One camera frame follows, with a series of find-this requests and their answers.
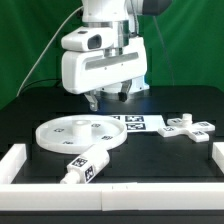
black tabletop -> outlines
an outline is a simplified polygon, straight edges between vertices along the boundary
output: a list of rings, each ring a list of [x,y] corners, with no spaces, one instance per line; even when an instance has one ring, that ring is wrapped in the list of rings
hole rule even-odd
[[[152,87],[150,96],[125,103],[99,99],[92,112],[83,95],[63,88],[33,88],[0,111],[0,158],[15,143],[26,143],[28,159],[14,183],[59,183],[74,155],[41,149],[36,128],[51,119],[79,114],[162,115],[164,121],[191,113],[193,122],[216,126],[210,140],[195,143],[187,136],[163,138],[157,132],[129,133],[111,150],[111,161],[91,183],[223,182],[224,175],[212,159],[213,142],[224,141],[224,93],[214,87]],[[117,211],[117,212],[0,212],[0,223],[209,223],[224,221],[224,211]]]

white cable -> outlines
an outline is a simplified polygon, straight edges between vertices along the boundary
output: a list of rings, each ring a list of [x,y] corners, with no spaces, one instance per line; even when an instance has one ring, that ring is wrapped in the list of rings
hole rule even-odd
[[[45,53],[47,52],[47,50],[49,49],[49,47],[51,46],[52,42],[55,40],[55,38],[57,37],[57,35],[59,34],[59,32],[61,31],[61,29],[64,27],[64,25],[79,11],[83,8],[83,6],[79,7],[78,9],[76,9],[62,24],[61,26],[58,28],[58,30],[56,31],[56,33],[54,34],[54,36],[51,38],[50,42],[47,44],[47,46],[45,47],[44,51],[41,53],[40,57],[38,58],[38,60],[36,61],[36,63],[34,64],[34,66],[31,68],[30,72],[28,73],[28,75],[26,76],[26,78],[24,79],[23,83],[21,84],[19,91],[17,92],[17,97],[20,95],[21,90],[23,89],[23,87],[25,86],[27,80],[31,77],[33,71],[35,70],[35,68],[37,67],[37,65],[40,63],[41,59],[43,58],[43,56],[45,55]]]
[[[170,61],[170,57],[169,57],[169,54],[168,54],[168,51],[167,51],[167,48],[166,48],[166,44],[165,44],[165,41],[163,39],[163,35],[162,35],[161,31],[160,31],[159,24],[158,24],[157,19],[156,19],[155,16],[153,16],[153,21],[154,21],[156,30],[158,32],[160,42],[161,42],[162,47],[163,47],[163,52],[164,52],[165,59],[166,59],[166,62],[167,62],[167,65],[168,65],[168,69],[169,69],[169,72],[170,72],[170,76],[171,76],[171,79],[172,79],[172,85],[175,86],[174,72],[173,72],[172,63]]]

green wall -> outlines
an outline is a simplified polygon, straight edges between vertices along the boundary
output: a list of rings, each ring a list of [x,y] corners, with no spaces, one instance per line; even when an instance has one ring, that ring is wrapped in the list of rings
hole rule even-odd
[[[81,0],[0,1],[0,108],[15,98],[23,79],[61,23]],[[210,85],[224,91],[224,0],[173,0],[158,24],[164,37],[175,85]],[[148,55],[146,80],[172,85],[171,71],[151,17],[141,17]],[[60,78],[60,40],[81,25],[73,18],[29,82]]]

black cable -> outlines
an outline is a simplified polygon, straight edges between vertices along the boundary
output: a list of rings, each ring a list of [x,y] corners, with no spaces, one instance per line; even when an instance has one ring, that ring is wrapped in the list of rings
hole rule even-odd
[[[35,85],[35,84],[41,83],[41,82],[49,82],[49,81],[56,81],[56,83],[54,84],[54,87],[58,87],[61,84],[62,79],[42,79],[42,80],[37,80],[37,81],[31,82],[21,89],[21,93],[24,92],[25,89],[27,89],[28,87],[30,87],[32,85]]]

white circular disc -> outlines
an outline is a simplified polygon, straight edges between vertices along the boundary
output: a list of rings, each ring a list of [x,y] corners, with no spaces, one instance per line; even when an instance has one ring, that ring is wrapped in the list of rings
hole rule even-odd
[[[90,123],[91,136],[88,127],[86,132],[85,127],[80,129],[81,137],[74,135],[78,133],[77,127],[74,129],[76,123]],[[126,138],[127,127],[124,123],[113,117],[100,115],[57,118],[40,125],[36,130],[36,140],[40,147],[66,154],[81,154],[96,144],[110,150],[122,144]]]

